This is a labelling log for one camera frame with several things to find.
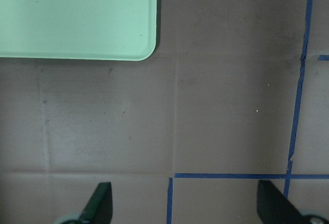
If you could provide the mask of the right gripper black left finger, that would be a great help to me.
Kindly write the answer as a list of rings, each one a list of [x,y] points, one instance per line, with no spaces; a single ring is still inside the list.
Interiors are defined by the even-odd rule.
[[[78,218],[78,223],[111,223],[113,217],[113,197],[111,182],[97,185],[87,205]]]

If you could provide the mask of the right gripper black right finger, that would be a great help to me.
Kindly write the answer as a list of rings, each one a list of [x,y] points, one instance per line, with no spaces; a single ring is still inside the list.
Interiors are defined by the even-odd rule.
[[[328,223],[321,216],[301,214],[270,180],[258,182],[257,214],[264,224]]]

